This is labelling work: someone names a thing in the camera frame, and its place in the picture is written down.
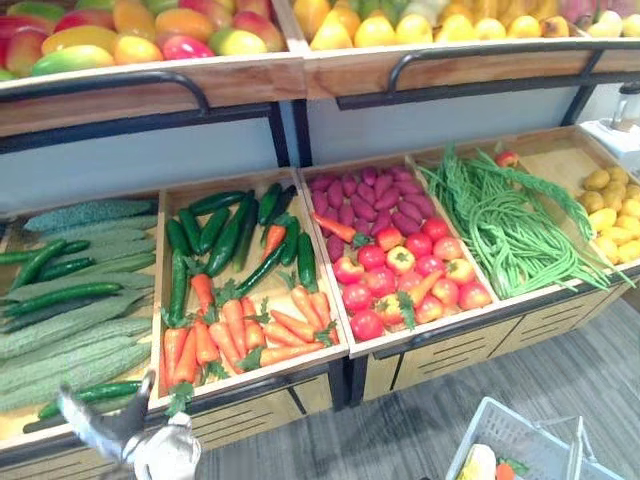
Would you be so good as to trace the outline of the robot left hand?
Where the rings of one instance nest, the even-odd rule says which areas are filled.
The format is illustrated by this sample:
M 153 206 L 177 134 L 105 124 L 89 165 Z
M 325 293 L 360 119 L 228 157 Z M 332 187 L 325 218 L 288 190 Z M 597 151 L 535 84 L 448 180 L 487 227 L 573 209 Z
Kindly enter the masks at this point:
M 69 385 L 59 387 L 56 403 L 76 436 L 105 459 L 133 469 L 137 479 L 193 479 L 202 447 L 190 417 L 177 413 L 155 432 L 145 418 L 155 372 L 148 371 L 126 407 L 102 415 L 82 401 Z

